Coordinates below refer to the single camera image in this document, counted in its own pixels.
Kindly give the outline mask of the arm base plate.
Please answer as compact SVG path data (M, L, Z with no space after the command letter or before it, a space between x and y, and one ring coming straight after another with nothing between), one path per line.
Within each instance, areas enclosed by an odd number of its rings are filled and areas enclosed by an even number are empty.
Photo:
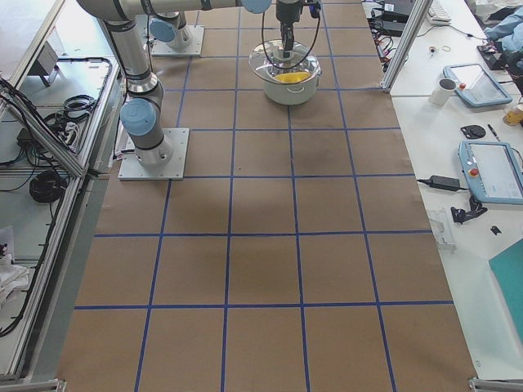
M165 29L153 33L152 56L192 57L201 56L205 28L202 25L186 25L183 29Z
M189 128L164 128L163 142L155 149L136 149L130 137L123 149L120 180L182 180L186 166Z

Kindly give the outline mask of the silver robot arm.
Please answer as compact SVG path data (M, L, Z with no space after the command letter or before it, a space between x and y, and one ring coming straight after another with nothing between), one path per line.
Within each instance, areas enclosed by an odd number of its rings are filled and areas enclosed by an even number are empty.
M134 144L138 163L144 167L167 164L174 155L174 144L159 123L163 87L137 31L137 16L151 16L162 26L156 39L172 42L186 26L186 11L242 7L263 15L275 6L280 36L262 39L248 62L274 102L299 105L316 91L320 65L312 48L297 42L294 25L305 9L312 19L319 20L318 1L81 1L79 6L104 25L105 36L123 68L131 99L121 108L120 120Z
M192 35L187 29L183 11L172 14L157 14L148 23L152 36L168 47L180 51L191 44Z

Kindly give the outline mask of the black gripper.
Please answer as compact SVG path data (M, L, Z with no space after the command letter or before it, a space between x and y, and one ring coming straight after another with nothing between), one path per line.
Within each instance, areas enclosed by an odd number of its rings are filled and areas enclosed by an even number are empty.
M313 19L320 18L320 1L276 1L275 17L282 24L283 58L290 58L293 53L294 32L292 25L300 20L304 7L309 9Z

